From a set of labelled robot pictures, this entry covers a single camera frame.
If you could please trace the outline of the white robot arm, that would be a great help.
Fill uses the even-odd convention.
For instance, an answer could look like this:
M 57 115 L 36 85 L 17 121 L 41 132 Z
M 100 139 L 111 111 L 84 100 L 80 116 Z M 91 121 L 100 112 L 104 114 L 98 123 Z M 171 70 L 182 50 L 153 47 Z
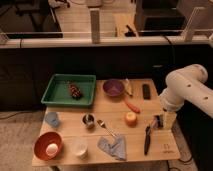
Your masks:
M 176 112 L 185 101 L 189 101 L 213 119 L 213 90 L 204 85 L 208 72 L 200 64 L 192 64 L 170 72 L 166 78 L 166 88 L 159 95 L 163 114 L 163 128 L 169 130 L 176 120 Z

